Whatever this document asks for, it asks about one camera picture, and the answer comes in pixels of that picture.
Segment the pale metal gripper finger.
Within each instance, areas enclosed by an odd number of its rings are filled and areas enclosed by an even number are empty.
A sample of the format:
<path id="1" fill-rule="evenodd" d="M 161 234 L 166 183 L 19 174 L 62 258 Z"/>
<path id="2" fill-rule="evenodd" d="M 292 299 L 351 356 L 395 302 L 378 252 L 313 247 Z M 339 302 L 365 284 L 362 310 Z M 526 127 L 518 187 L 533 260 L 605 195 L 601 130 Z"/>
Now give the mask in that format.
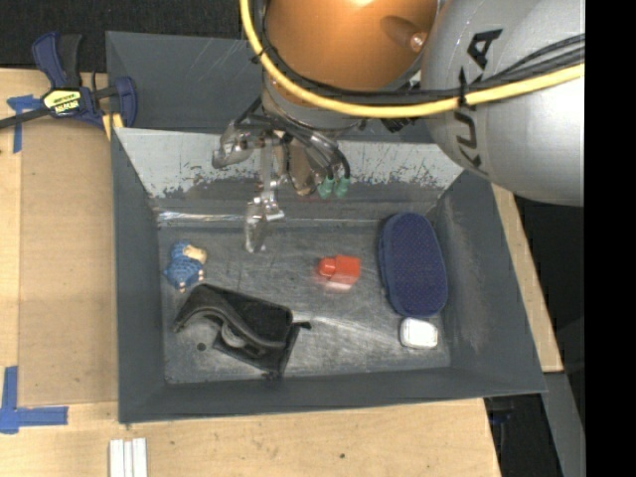
<path id="1" fill-rule="evenodd" d="M 260 206 L 254 202 L 247 204 L 244 221 L 244 247 L 250 253 L 259 252 L 261 243 L 259 241 L 258 229 L 261 223 Z"/>
<path id="2" fill-rule="evenodd" d="M 265 248 L 265 239 L 273 229 L 273 225 L 282 222 L 285 214 L 274 195 L 260 197 L 257 205 L 256 250 L 262 251 Z"/>

